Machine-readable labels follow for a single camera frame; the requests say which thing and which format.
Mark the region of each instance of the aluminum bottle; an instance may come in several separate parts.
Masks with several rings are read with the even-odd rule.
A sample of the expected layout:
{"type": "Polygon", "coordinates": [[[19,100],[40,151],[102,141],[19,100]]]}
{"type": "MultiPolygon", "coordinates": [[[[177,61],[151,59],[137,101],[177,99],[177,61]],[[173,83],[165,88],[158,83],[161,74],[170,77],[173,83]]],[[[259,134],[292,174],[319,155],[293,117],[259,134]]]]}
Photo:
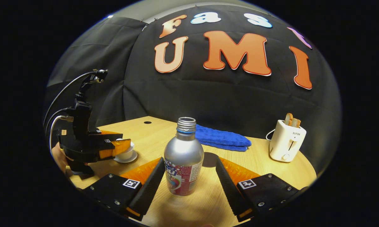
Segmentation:
{"type": "Polygon", "coordinates": [[[176,136],[168,142],[165,149],[167,186],[174,195],[193,193],[201,172],[204,149],[195,138],[195,130],[194,118],[179,118],[176,136]]]}

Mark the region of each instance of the blue towel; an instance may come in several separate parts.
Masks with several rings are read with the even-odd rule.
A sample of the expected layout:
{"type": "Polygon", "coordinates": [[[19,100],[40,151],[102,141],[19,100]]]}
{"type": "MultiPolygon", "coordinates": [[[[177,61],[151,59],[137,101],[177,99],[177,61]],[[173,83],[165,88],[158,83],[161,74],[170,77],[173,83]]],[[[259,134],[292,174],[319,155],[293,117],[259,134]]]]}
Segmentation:
{"type": "Polygon", "coordinates": [[[246,151],[247,147],[251,146],[251,141],[240,134],[219,131],[201,125],[196,125],[195,138],[201,144],[230,151],[246,151]]]}

